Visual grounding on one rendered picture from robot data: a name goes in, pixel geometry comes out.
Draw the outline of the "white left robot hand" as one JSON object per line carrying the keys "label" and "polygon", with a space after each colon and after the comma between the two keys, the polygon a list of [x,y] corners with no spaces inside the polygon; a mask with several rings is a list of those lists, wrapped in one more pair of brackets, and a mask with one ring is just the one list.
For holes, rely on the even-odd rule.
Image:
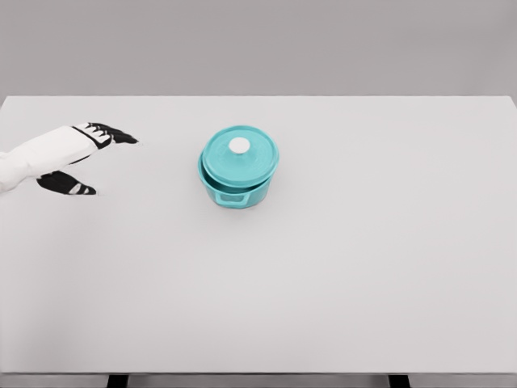
{"label": "white left robot hand", "polygon": [[136,144],[132,135],[109,125],[86,122],[61,126],[23,143],[21,155],[38,185],[66,196],[93,196],[96,190],[63,169],[112,144]]}

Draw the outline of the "teal pot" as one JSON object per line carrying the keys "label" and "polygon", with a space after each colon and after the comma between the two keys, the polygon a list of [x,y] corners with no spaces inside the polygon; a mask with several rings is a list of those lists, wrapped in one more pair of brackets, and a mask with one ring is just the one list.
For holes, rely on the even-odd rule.
{"label": "teal pot", "polygon": [[203,151],[198,174],[209,198],[228,209],[246,209],[263,201],[280,162],[278,152],[213,154]]}

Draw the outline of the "teal lid with white knob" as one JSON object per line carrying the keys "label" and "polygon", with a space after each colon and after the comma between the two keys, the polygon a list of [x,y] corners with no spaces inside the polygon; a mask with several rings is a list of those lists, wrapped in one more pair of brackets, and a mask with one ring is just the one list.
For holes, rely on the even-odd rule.
{"label": "teal lid with white knob", "polygon": [[236,125],[214,134],[201,154],[208,175],[225,186],[247,188],[272,177],[280,152],[261,129]]}

